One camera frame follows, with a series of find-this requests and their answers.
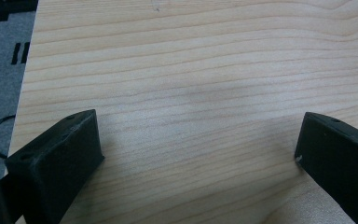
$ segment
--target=light wooden surface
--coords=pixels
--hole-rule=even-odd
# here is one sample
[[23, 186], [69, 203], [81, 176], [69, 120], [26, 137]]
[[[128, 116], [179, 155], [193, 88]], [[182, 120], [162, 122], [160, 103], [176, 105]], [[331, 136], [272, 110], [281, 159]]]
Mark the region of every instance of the light wooden surface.
[[358, 1], [42, 0], [10, 152], [91, 108], [62, 223], [351, 223], [293, 157], [306, 111], [358, 128]]

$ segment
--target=gray carpet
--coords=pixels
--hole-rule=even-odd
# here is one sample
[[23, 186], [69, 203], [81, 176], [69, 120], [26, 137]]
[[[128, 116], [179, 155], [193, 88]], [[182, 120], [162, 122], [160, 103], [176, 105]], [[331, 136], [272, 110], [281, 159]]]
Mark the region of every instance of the gray carpet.
[[[0, 119], [16, 113], [25, 63], [21, 63], [24, 44], [31, 41], [34, 12], [10, 14], [8, 21], [0, 21]], [[12, 64], [16, 44], [21, 47], [18, 61]], [[0, 126], [0, 152], [7, 154], [13, 130], [13, 120]], [[0, 159], [0, 177], [5, 165]]]

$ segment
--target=wooden board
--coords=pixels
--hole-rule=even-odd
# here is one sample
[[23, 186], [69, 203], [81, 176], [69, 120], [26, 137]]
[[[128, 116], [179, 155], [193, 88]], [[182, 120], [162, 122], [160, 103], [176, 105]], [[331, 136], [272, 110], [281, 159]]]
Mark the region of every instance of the wooden board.
[[294, 150], [306, 111], [358, 128], [358, 1], [41, 1], [10, 153], [92, 108], [62, 223], [352, 223]]

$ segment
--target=wood grain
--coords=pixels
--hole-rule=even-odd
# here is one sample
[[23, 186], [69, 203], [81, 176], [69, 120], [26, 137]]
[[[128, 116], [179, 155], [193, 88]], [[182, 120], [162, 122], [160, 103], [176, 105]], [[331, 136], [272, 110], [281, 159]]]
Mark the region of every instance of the wood grain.
[[358, 1], [41, 1], [10, 153], [91, 108], [62, 223], [352, 223], [293, 157], [306, 111], [358, 128]]

